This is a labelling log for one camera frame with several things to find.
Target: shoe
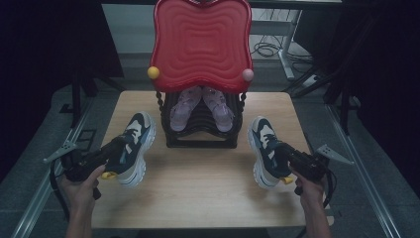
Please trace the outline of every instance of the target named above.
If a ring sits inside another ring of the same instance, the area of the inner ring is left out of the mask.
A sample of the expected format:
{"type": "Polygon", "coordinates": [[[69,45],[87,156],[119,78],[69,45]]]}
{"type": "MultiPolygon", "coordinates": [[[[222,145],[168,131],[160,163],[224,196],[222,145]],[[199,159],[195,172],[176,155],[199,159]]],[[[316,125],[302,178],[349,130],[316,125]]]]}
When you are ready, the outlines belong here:
{"type": "Polygon", "coordinates": [[[126,142],[123,153],[106,165],[104,179],[117,175],[118,182],[126,186],[137,185],[145,175],[145,152],[151,147],[156,135],[156,124],[147,112],[136,113],[124,133],[126,142]]]}
{"type": "Polygon", "coordinates": [[[281,141],[277,140],[268,120],[261,116],[254,119],[248,128],[248,142],[257,156],[254,178],[260,187],[272,188],[291,174],[288,160],[277,150],[281,141]]]}
{"type": "Polygon", "coordinates": [[[201,100],[201,87],[194,86],[183,90],[178,98],[178,103],[170,109],[170,128],[173,131],[182,131],[192,110],[201,100]]]}
{"type": "Polygon", "coordinates": [[[213,114],[217,129],[221,132],[231,130],[234,113],[226,105],[226,98],[223,92],[211,87],[204,87],[203,100],[213,114]]]}

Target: wooden table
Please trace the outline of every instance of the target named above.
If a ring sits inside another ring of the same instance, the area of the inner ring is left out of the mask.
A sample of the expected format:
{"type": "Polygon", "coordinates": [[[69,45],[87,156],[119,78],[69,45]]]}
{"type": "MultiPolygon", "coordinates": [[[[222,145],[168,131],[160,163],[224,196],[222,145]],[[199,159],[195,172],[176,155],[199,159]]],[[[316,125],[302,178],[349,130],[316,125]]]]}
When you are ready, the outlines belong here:
{"type": "MultiPolygon", "coordinates": [[[[93,213],[95,228],[225,228],[302,226],[304,214],[295,184],[262,189],[254,180],[256,156],[247,130],[266,117],[277,137],[309,152],[290,97],[280,92],[248,92],[237,149],[170,149],[160,124],[156,93],[124,91],[103,144],[124,132],[132,116],[147,111],[157,135],[145,154],[146,174],[136,187],[116,179],[99,184],[102,197],[93,213]]],[[[329,223],[334,217],[328,217],[329,223]]]]}

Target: ball knob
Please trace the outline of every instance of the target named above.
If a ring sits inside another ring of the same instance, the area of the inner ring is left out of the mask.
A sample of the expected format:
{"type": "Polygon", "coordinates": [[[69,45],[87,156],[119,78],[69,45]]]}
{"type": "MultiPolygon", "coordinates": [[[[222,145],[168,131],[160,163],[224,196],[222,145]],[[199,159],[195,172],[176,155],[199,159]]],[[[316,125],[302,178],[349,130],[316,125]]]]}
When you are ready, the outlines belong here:
{"type": "Polygon", "coordinates": [[[254,72],[252,69],[247,68],[242,72],[242,77],[245,81],[252,81],[254,78],[254,72]]]}
{"type": "Polygon", "coordinates": [[[148,76],[151,79],[157,79],[159,75],[159,70],[155,66],[151,66],[148,68],[148,76]]]}

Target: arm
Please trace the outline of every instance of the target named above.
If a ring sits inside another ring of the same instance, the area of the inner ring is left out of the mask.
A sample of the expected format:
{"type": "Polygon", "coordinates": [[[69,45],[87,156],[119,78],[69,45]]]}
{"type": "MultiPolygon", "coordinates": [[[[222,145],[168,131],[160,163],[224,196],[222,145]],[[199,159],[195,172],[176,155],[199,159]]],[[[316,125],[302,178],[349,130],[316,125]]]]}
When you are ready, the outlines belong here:
{"type": "Polygon", "coordinates": [[[297,176],[296,185],[303,189],[300,195],[300,203],[305,212],[308,237],[332,238],[323,206],[323,183],[308,180],[294,170],[292,172],[297,176]]]}
{"type": "Polygon", "coordinates": [[[84,182],[72,182],[65,176],[62,179],[61,186],[68,197],[70,203],[70,219],[68,222],[66,238],[88,238],[91,237],[92,212],[95,206],[93,198],[93,188],[99,181],[98,177],[102,175],[105,166],[98,167],[84,182]]]}

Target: red plastic rack top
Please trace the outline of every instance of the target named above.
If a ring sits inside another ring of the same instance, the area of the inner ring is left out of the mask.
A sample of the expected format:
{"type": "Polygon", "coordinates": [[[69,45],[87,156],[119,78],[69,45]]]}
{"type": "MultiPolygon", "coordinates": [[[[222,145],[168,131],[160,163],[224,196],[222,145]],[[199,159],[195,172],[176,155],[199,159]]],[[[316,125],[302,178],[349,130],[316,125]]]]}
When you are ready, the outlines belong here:
{"type": "Polygon", "coordinates": [[[156,42],[152,82],[161,92],[205,85],[229,93],[247,91],[245,69],[253,69],[249,48],[251,7],[245,0],[160,0],[155,6],[156,42]]]}

